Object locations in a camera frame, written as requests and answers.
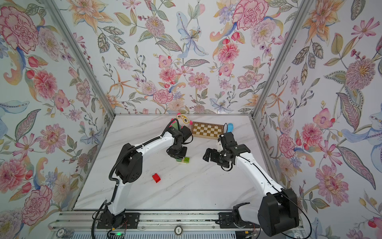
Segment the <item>red lego brick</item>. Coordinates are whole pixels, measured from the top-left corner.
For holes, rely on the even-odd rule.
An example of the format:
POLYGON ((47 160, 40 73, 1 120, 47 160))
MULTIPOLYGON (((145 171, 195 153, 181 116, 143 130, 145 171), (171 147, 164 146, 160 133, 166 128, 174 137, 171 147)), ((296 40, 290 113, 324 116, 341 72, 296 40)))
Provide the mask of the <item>red lego brick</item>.
POLYGON ((155 173, 155 174, 152 176, 152 178, 153 178, 153 180, 154 180, 156 183, 158 183, 158 182, 161 181, 161 178, 160 178, 160 176, 159 176, 157 173, 155 173))

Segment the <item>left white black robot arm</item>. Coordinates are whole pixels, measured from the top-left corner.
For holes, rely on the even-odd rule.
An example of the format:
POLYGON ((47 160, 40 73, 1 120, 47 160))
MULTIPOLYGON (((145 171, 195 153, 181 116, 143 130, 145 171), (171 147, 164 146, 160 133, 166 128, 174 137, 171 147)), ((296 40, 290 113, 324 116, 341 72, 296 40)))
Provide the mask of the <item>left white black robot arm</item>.
POLYGON ((144 156, 166 149, 167 154, 174 159, 182 160, 186 157, 186 140, 192 137, 191 130, 183 126, 176 129, 166 128, 161 135, 147 142, 131 145, 125 144, 109 173, 109 180, 116 183, 112 198, 104 204, 103 214, 110 223, 121 224, 126 209, 124 200, 135 182, 142 174, 144 156))

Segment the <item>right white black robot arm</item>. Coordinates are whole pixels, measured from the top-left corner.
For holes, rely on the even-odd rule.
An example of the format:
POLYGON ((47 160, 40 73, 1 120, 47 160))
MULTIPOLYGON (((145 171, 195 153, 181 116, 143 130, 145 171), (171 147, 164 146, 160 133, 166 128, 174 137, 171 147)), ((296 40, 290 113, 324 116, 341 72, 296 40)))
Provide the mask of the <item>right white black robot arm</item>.
POLYGON ((233 222, 238 227, 246 223, 259 225, 269 237, 299 226, 297 196, 292 189, 284 189, 256 161, 251 150, 238 144, 231 132, 217 140, 217 148, 207 148, 204 161, 214 162, 222 169, 237 167, 253 183, 261 202, 244 202, 232 209, 233 222))

